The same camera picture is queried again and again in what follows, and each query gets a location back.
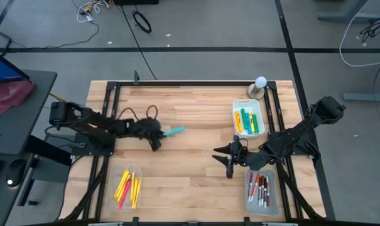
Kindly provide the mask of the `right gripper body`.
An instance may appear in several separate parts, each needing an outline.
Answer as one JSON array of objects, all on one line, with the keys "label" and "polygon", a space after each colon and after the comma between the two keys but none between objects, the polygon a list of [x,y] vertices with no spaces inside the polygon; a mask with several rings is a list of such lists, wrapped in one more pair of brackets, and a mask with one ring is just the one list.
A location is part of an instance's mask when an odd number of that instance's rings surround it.
[{"label": "right gripper body", "polygon": [[234,174],[234,165],[248,166],[251,170],[260,170],[262,167],[270,163],[271,156],[264,152],[259,151],[252,153],[248,151],[246,146],[241,144],[239,136],[234,136],[233,141],[229,145],[229,158],[225,164],[226,177],[232,178]]}]

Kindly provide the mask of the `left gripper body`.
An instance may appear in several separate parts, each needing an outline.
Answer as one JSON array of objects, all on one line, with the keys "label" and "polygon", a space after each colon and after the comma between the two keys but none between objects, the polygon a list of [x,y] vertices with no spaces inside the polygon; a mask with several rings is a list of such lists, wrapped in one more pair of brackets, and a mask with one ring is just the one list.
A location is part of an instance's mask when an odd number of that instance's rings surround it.
[{"label": "left gripper body", "polygon": [[139,139],[157,140],[163,138],[161,124],[157,119],[147,117],[130,123],[127,136]]}]

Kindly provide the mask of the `teal highlighter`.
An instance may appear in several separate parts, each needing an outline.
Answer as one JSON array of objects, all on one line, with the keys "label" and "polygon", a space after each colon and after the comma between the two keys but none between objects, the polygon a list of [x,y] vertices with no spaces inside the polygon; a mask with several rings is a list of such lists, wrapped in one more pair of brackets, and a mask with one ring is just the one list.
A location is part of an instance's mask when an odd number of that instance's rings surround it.
[{"label": "teal highlighter", "polygon": [[179,133],[179,132],[182,132],[182,131],[184,131],[184,130],[185,130],[184,127],[178,127],[178,128],[171,129],[171,130],[169,130],[169,131],[164,132],[163,135],[164,135],[164,136],[172,136],[172,135],[177,134],[177,133]]}]

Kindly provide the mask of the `pink dry-erase marker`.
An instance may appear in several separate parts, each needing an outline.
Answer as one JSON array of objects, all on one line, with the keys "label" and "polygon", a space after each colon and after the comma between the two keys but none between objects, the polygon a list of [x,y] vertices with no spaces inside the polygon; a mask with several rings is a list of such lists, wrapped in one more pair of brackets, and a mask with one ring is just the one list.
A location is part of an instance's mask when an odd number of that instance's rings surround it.
[{"label": "pink dry-erase marker", "polygon": [[253,172],[250,172],[249,177],[249,186],[248,186],[248,192],[247,192],[247,202],[249,203],[251,201],[251,195],[252,195],[252,183],[253,183]]}]

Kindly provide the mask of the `orange dry-erase marker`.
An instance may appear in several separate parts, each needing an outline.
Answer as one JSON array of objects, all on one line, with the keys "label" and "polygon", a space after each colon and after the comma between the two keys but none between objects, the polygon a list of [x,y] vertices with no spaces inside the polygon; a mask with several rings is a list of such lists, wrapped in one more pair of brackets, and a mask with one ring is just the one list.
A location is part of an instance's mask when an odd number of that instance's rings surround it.
[{"label": "orange dry-erase marker", "polygon": [[260,172],[257,174],[256,181],[255,181],[254,187],[253,187],[253,191],[252,191],[252,194],[250,197],[250,202],[252,202],[254,200],[254,197],[257,193],[257,189],[258,189],[258,185],[259,185],[259,179],[260,179]]}]

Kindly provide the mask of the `orange-yellow chunky highlighter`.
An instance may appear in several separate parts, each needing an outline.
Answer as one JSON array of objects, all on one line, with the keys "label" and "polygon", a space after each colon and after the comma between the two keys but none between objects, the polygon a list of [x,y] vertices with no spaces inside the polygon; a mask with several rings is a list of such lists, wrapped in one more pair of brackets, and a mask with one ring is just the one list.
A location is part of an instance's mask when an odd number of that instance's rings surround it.
[{"label": "orange-yellow chunky highlighter", "polygon": [[235,120],[236,120],[237,131],[238,131],[239,134],[241,134],[242,133],[242,123],[241,123],[241,118],[240,118],[239,111],[235,111],[234,117],[235,117]]}]

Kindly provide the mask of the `slim pink highlighter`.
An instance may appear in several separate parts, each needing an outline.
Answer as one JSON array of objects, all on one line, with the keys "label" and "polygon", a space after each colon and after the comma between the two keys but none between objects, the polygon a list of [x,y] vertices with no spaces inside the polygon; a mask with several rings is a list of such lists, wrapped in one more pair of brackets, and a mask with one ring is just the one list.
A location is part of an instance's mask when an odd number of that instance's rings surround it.
[{"label": "slim pink highlighter", "polygon": [[122,210],[122,206],[123,206],[123,203],[124,203],[124,201],[126,199],[126,196],[127,196],[127,193],[128,193],[128,190],[129,190],[130,186],[131,186],[131,179],[129,179],[129,181],[128,181],[127,185],[126,185],[126,188],[124,190],[124,193],[123,193],[123,196],[122,196],[122,200],[119,203],[119,209],[120,210]]}]

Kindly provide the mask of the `white plastic bin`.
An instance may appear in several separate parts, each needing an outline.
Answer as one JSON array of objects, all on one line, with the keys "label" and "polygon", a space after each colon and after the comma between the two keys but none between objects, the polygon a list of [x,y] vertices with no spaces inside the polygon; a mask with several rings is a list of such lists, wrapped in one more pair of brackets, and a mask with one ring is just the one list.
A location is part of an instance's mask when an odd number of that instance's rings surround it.
[{"label": "white plastic bin", "polygon": [[[244,126],[242,123],[242,116],[241,116],[241,109],[244,108],[245,112],[248,113],[249,111],[252,112],[252,114],[256,114],[257,122],[258,122],[258,128],[259,128],[259,134],[248,134],[247,130],[244,130]],[[234,117],[235,111],[239,111],[241,123],[242,123],[242,133],[239,134],[236,127],[236,120]],[[235,100],[232,103],[232,118],[234,123],[234,131],[235,135],[239,136],[240,138],[247,138],[247,137],[256,137],[259,135],[262,135],[265,133],[265,127],[264,127],[264,121],[263,121],[263,115],[261,112],[261,108],[259,105],[259,102],[255,99],[242,99],[242,100]]]}]

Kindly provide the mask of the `grey translucent plastic bin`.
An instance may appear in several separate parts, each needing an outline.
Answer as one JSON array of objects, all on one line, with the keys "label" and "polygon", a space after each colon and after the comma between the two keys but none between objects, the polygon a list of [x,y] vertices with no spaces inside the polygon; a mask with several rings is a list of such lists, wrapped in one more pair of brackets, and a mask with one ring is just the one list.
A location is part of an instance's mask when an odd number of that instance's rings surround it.
[{"label": "grey translucent plastic bin", "polygon": [[246,210],[252,215],[260,215],[260,216],[268,216],[268,217],[277,217],[280,214],[280,210],[276,200],[276,174],[273,170],[267,169],[262,171],[252,171],[253,172],[253,183],[252,183],[252,191],[254,187],[254,183],[256,181],[257,174],[260,172],[260,176],[269,176],[269,195],[270,195],[270,205],[266,209],[262,206],[258,207],[258,191],[254,197],[252,202],[247,202],[247,192],[249,186],[249,177],[250,172],[252,170],[247,170],[244,176],[244,200]]}]

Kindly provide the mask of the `clear plastic bin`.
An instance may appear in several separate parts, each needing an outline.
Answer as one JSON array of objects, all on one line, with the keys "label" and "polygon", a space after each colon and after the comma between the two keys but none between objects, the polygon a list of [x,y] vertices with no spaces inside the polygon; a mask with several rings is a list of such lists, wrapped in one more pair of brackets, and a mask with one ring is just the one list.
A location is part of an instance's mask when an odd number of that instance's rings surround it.
[{"label": "clear plastic bin", "polygon": [[125,170],[128,170],[130,172],[130,175],[132,175],[132,172],[135,172],[134,178],[135,179],[136,178],[141,179],[141,189],[142,189],[142,171],[141,171],[141,168],[139,166],[136,166],[136,165],[120,165],[120,166],[117,166],[111,170],[111,173],[108,177],[108,179],[109,179],[108,186],[109,187],[108,187],[108,195],[107,195],[106,203],[107,203],[108,207],[111,208],[111,210],[117,210],[117,211],[122,211],[122,212],[132,212],[135,209],[133,210],[131,208],[131,205],[132,205],[131,201],[130,201],[131,186],[128,190],[126,199],[123,203],[122,210],[119,209],[119,203],[114,198],[114,194],[115,194],[117,186],[120,182],[121,175]]}]

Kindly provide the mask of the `white bulb on metal base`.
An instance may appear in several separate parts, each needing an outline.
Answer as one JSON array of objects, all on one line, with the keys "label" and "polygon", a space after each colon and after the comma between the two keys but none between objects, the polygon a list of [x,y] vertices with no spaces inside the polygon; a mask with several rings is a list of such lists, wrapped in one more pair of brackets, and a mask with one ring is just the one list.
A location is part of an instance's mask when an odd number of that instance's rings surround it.
[{"label": "white bulb on metal base", "polygon": [[257,77],[255,82],[247,88],[247,94],[251,99],[261,99],[264,96],[264,88],[267,85],[265,77]]}]

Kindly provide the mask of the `black side desk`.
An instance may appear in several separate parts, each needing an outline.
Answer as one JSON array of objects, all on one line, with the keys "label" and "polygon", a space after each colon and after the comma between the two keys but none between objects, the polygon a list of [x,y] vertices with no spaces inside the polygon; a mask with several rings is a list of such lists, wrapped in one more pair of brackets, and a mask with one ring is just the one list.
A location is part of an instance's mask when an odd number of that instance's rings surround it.
[{"label": "black side desk", "polygon": [[57,78],[55,72],[24,72],[35,83],[32,93],[22,104],[0,115],[0,226],[5,225],[20,189],[7,185],[6,170],[15,159],[30,157],[23,152],[24,147]]}]

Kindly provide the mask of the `grey desk foot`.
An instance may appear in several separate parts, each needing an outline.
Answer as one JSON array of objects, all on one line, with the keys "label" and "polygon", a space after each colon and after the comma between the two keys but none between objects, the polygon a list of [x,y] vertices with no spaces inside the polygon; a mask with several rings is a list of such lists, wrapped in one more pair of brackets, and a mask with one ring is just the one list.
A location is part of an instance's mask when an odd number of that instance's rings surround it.
[{"label": "grey desk foot", "polygon": [[377,93],[344,93],[343,99],[346,101],[380,102],[380,92]]},{"label": "grey desk foot", "polygon": [[318,19],[343,22],[351,22],[352,20],[371,22],[379,19],[380,16],[377,14],[361,12],[368,2],[369,0],[355,0],[348,10],[343,12],[318,13]]}]

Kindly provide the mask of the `black computer mouse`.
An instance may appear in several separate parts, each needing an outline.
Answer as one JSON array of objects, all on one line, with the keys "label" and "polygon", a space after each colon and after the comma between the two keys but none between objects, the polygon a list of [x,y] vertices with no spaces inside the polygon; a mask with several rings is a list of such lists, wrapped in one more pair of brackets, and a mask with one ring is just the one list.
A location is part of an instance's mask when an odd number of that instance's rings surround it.
[{"label": "black computer mouse", "polygon": [[6,171],[6,184],[14,188],[18,186],[23,179],[27,161],[25,159],[15,159]]}]

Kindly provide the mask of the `red cloth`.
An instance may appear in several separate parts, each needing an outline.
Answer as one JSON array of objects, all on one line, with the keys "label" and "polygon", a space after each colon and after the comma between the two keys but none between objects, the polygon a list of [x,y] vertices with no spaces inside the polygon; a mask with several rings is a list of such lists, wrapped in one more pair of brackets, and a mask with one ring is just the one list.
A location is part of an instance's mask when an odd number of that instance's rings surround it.
[{"label": "red cloth", "polygon": [[34,88],[35,83],[27,80],[0,83],[0,115],[24,102]]}]

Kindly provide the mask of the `laptop with blue screen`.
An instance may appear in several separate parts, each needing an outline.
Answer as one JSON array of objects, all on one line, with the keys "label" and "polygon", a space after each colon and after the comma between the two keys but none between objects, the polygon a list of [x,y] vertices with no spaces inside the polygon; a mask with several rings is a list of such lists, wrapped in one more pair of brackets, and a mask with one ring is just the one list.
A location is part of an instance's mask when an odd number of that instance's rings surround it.
[{"label": "laptop with blue screen", "polygon": [[22,70],[0,55],[0,83],[30,80]]}]

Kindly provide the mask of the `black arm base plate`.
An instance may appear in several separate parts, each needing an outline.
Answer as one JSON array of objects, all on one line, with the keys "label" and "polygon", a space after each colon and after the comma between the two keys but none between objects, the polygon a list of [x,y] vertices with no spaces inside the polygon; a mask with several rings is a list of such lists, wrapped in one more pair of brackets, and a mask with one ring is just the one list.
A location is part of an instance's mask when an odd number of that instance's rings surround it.
[{"label": "black arm base plate", "polygon": [[114,154],[116,138],[112,135],[106,137],[88,137],[85,134],[76,133],[75,143],[84,146],[72,148],[72,154],[76,156],[110,156]]},{"label": "black arm base plate", "polygon": [[295,132],[273,132],[268,136],[268,141],[263,145],[270,154],[279,157],[290,155],[308,155],[314,159],[320,159],[321,154],[317,146],[308,138],[308,135]]}]

